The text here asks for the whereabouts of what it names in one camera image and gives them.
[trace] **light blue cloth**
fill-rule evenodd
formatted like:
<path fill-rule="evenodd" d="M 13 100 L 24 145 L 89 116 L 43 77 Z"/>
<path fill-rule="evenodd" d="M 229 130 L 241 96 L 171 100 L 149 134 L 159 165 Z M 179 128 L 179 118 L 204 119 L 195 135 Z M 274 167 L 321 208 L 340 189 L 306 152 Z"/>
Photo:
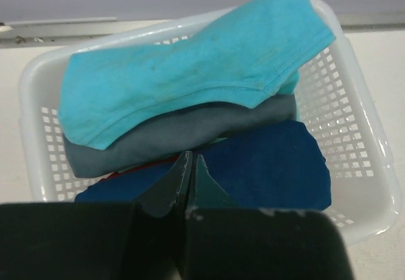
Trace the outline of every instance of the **light blue cloth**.
<path fill-rule="evenodd" d="M 332 31 L 309 0 L 253 0 L 187 41 L 74 54 L 61 87 L 67 139 L 104 150 L 141 122 L 212 101 L 258 106 L 292 94 Z"/>

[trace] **folded towel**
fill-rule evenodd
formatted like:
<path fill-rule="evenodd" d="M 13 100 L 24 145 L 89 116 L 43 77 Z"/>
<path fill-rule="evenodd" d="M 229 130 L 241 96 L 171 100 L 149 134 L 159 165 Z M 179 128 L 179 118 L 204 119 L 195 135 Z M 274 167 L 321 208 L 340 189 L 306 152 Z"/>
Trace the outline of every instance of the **folded towel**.
<path fill-rule="evenodd" d="M 292 94 L 298 68 L 333 40 L 309 0 L 254 0 L 186 41 L 72 55 L 59 121 L 72 143 L 103 150 L 170 111 L 214 101 L 254 108 Z"/>
<path fill-rule="evenodd" d="M 288 119 L 296 119 L 293 94 L 268 98 L 253 109 L 206 103 L 147 120 L 105 150 L 73 144 L 64 136 L 65 152 L 76 177 L 99 177 L 196 148 L 217 137 Z"/>
<path fill-rule="evenodd" d="M 288 120 L 242 132 L 197 150 L 211 177 L 241 207 L 324 210 L 331 204 L 325 159 L 304 124 Z M 173 162 L 98 182 L 75 201 L 130 201 L 163 177 Z"/>

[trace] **gray cloth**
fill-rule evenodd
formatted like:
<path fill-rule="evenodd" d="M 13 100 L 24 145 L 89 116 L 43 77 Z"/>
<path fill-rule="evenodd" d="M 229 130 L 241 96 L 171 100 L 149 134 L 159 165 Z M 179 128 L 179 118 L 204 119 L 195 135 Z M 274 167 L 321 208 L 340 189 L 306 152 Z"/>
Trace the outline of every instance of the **gray cloth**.
<path fill-rule="evenodd" d="M 294 95 L 268 98 L 248 109 L 231 103 L 206 103 L 165 113 L 141 123 L 105 150 L 76 145 L 63 136 L 76 177 L 99 177 L 191 150 L 236 132 L 296 119 Z"/>

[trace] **blue towel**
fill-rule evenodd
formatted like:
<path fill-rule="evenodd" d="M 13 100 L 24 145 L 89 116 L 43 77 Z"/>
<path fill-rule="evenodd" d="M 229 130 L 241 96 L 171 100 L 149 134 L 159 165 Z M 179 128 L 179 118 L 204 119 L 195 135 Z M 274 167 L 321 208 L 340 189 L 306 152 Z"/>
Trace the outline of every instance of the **blue towel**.
<path fill-rule="evenodd" d="M 241 207 L 324 210 L 331 204 L 329 170 L 303 123 L 289 120 L 250 130 L 197 153 L 211 177 Z M 76 201 L 130 201 L 172 165 L 166 162 L 99 182 Z"/>
<path fill-rule="evenodd" d="M 254 0 L 187 41 L 74 54 L 59 121 L 72 143 L 104 150 L 170 111 L 213 101 L 254 108 L 292 94 L 297 69 L 334 38 L 309 0 Z"/>

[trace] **plastic basket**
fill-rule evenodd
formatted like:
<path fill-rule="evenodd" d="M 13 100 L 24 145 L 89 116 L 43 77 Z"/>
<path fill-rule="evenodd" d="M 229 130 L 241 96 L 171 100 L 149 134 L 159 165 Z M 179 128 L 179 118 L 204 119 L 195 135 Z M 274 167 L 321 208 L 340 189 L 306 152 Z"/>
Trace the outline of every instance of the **plastic basket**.
<path fill-rule="evenodd" d="M 296 97 L 301 119 L 314 135 L 332 176 L 327 213 L 347 244 L 386 231 L 401 207 L 393 158 L 350 42 L 333 11 L 311 0 L 336 41 L 300 68 Z M 133 44 L 171 44 L 228 10 L 131 30 L 40 55 L 20 80 L 20 130 L 35 201 L 73 200 L 96 179 L 76 179 L 64 152 L 57 109 L 72 53 Z"/>

